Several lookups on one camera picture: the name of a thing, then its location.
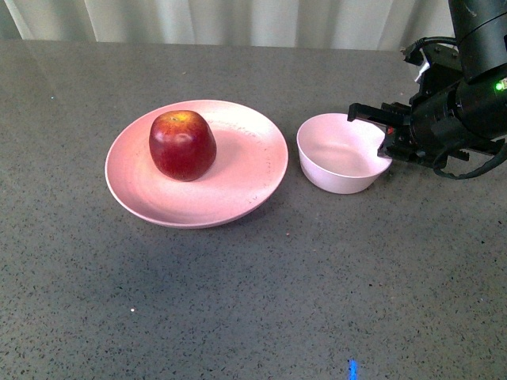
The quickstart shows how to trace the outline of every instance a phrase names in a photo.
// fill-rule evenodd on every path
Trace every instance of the white curtain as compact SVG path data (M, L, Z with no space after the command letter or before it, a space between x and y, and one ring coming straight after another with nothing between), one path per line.
M0 0L0 38L398 50L447 0Z

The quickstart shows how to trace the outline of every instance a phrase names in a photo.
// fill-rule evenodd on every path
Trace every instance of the blue light spot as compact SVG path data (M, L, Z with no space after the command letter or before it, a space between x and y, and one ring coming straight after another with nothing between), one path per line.
M350 367L349 367L349 380L357 380L357 364L355 360L349 360Z

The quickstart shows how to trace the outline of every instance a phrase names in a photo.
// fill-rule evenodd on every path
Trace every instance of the speckled countertop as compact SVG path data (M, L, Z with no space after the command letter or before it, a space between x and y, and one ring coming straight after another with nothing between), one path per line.
M0 42L0 377L505 379L507 165L395 162L351 196L299 167L308 118L416 91L388 52ZM247 216L175 230L123 209L104 163L192 99L266 115L288 170Z

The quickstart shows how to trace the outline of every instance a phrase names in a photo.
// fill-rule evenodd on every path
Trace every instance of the black cable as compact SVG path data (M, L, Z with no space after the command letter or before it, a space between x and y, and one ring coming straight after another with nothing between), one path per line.
M476 170L472 170L469 173L460 174L459 176L455 176L452 173L445 173L441 169L438 169L436 167L436 163L439 162L444 156L447 156L447 155L448 155L448 152L447 151L443 151L442 153L440 153L435 158L435 161L433 162L433 172L435 172L435 174L437 174L437 175L439 175L441 177L451 178L453 180L467 180L467 179L470 179L470 178L476 178L478 176L481 176L484 173L489 172L491 169L496 168L502 162L504 162L505 160L507 160L507 143L504 143L504 145L501 146L501 148L498 151L498 153L496 153L494 155L494 157L491 158L484 165L482 165L481 167L477 168Z
M456 38L453 37L424 37L420 40L415 41L412 45L415 49L420 49L423 46L429 45L429 44L447 44L447 45L453 45L456 46L458 43L456 41Z

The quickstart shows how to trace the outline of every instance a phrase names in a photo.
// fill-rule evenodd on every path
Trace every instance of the red apple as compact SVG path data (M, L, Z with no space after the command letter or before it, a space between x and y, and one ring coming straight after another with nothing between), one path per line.
M193 181L216 158L216 142L208 122L189 110L168 111L150 129L150 153L157 168L178 181Z

